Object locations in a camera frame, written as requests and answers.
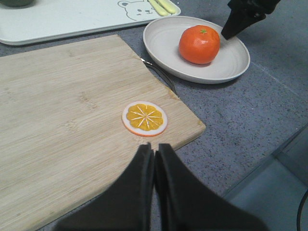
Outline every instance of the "speckled countertop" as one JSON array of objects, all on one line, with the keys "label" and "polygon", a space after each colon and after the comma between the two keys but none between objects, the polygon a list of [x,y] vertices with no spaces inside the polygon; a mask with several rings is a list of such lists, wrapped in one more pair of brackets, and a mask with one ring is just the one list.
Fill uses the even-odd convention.
[{"label": "speckled countertop", "polygon": [[[230,14],[228,0],[174,3],[181,15],[221,26]],[[248,48],[251,64],[234,81],[201,85],[171,77],[179,97],[207,126],[201,137],[177,154],[217,194],[223,194],[308,122],[307,16],[305,0],[281,1],[265,20],[240,33],[238,38]],[[144,27],[22,47],[0,44],[0,56],[118,34],[140,57],[152,62],[142,41]],[[158,216],[154,206],[153,230],[158,230]]]}]

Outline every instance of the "white plate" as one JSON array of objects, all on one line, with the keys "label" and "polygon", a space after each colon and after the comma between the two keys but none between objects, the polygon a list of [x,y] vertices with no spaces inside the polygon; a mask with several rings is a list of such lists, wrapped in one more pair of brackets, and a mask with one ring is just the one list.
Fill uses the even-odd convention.
[{"label": "white plate", "polygon": [[166,71],[195,83],[223,83],[244,73],[249,67],[250,55],[237,37],[226,40],[220,34],[220,49],[210,64],[192,64],[180,56],[178,44],[182,33],[199,24],[210,26],[221,33],[222,27],[187,16],[172,16],[150,22],[143,32],[143,42],[149,55]]}]

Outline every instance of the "black cable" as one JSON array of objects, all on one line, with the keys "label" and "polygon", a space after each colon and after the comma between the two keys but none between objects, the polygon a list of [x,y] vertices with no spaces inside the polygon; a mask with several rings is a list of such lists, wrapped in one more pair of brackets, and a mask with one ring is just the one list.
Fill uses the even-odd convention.
[{"label": "black cable", "polygon": [[306,202],[307,197],[308,197],[308,190],[305,192],[302,200],[299,203],[299,207],[298,207],[298,211],[297,211],[297,217],[296,217],[296,229],[297,229],[297,231],[300,231],[300,219],[301,219],[304,203]]}]

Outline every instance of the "toy orange slice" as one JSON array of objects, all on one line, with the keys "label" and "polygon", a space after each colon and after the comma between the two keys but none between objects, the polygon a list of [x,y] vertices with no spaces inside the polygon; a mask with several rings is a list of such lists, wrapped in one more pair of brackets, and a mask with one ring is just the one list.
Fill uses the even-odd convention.
[{"label": "toy orange slice", "polygon": [[164,110],[147,101],[136,101],[127,105],[122,120],[130,132],[139,136],[157,136],[167,127]]}]

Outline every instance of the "tangerine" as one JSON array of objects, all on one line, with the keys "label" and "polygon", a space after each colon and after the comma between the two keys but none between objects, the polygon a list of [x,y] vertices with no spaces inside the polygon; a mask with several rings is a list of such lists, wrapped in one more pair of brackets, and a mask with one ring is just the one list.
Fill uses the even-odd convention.
[{"label": "tangerine", "polygon": [[186,29],[179,42],[179,52],[194,64],[213,61],[220,48],[220,38],[216,30],[209,26],[196,25]]}]

